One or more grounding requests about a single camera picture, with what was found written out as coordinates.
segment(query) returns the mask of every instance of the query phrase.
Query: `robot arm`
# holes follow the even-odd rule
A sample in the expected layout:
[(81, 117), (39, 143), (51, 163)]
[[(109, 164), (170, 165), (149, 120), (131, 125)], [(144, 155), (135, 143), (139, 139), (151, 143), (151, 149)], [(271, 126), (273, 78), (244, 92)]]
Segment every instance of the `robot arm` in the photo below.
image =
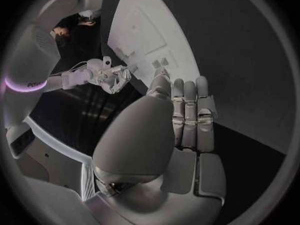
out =
[(107, 56), (103, 58), (103, 61), (91, 59), (86, 62), (84, 67), (75, 71), (66, 71), (58, 76), (50, 76), (45, 92), (57, 89), (68, 90), (77, 85), (91, 83), (102, 87), (109, 94), (118, 93), (131, 80), (131, 74), (125, 66), (111, 67), (111, 65), (112, 61)]

